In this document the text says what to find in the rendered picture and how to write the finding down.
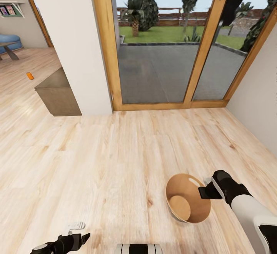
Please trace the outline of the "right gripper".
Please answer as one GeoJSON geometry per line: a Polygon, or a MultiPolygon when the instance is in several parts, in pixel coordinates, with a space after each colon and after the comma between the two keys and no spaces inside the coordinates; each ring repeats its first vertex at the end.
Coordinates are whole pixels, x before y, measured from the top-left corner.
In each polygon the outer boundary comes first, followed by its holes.
{"type": "Polygon", "coordinates": [[[215,194],[210,189],[210,184],[208,184],[206,187],[199,187],[199,193],[201,195],[202,199],[222,199],[221,195],[215,194]]]}

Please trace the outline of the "trash can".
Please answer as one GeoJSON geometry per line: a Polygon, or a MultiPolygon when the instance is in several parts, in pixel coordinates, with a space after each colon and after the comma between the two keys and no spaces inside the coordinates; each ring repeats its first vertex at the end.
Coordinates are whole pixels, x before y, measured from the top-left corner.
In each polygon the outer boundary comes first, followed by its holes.
{"type": "Polygon", "coordinates": [[[165,189],[169,211],[177,221],[201,224],[210,215],[211,199],[202,199],[199,187],[189,178],[195,180],[200,187],[204,187],[200,180],[190,174],[173,175],[165,189]]]}

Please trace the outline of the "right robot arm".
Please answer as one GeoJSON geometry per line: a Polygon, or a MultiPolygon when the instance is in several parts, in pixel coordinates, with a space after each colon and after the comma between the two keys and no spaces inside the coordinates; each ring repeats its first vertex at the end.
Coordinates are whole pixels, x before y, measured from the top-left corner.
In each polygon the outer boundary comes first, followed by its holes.
{"type": "Polygon", "coordinates": [[[219,170],[204,177],[202,199],[224,199],[241,224],[256,254],[277,254],[277,215],[262,205],[243,184],[219,170]]]}

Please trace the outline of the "can of soda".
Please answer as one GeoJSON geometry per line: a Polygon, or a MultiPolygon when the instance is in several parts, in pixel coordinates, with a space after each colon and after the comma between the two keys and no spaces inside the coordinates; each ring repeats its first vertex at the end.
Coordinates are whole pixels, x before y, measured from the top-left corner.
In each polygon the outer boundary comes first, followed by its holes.
{"type": "Polygon", "coordinates": [[[33,80],[33,79],[34,79],[33,75],[32,75],[30,72],[27,72],[26,74],[27,74],[27,76],[28,76],[28,78],[29,78],[30,80],[33,80]]]}

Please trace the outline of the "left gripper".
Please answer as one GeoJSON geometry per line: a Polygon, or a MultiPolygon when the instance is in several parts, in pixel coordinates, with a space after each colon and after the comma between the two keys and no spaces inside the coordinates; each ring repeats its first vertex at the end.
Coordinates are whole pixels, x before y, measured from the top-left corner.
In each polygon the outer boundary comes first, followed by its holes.
{"type": "Polygon", "coordinates": [[[70,236],[62,236],[59,235],[57,241],[61,241],[63,244],[63,253],[67,254],[70,251],[78,251],[82,244],[84,245],[88,238],[90,237],[90,233],[85,234],[72,234],[70,236]]]}

